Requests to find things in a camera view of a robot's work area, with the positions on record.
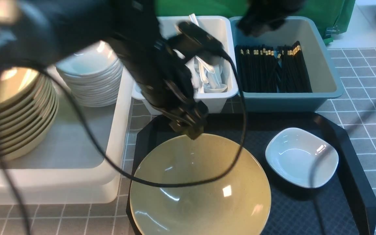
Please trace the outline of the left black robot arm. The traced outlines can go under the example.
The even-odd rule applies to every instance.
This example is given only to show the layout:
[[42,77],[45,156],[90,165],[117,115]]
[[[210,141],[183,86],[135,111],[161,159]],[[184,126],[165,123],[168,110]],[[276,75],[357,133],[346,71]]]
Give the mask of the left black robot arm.
[[110,45],[150,105],[174,131],[191,139],[206,125],[208,109],[195,101],[186,63],[198,56],[215,65],[220,41],[191,21],[161,34],[153,0],[4,0],[0,17],[0,71],[44,70],[99,41]]

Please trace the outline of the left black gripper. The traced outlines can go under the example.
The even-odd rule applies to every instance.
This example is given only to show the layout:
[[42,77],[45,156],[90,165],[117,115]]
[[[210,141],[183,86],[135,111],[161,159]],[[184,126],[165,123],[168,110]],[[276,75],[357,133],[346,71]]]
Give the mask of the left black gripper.
[[192,22],[177,23],[179,33],[166,39],[158,20],[115,25],[108,43],[131,74],[148,103],[171,122],[177,133],[197,139],[204,130],[208,108],[195,101],[186,63],[199,57],[216,64],[223,44]]

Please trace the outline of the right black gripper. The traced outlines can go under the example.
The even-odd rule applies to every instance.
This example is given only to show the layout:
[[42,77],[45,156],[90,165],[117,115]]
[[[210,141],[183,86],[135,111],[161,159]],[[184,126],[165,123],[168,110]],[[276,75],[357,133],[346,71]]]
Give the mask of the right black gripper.
[[297,13],[305,5],[305,0],[248,0],[248,8],[237,28],[245,35],[259,37],[276,31],[288,16]]

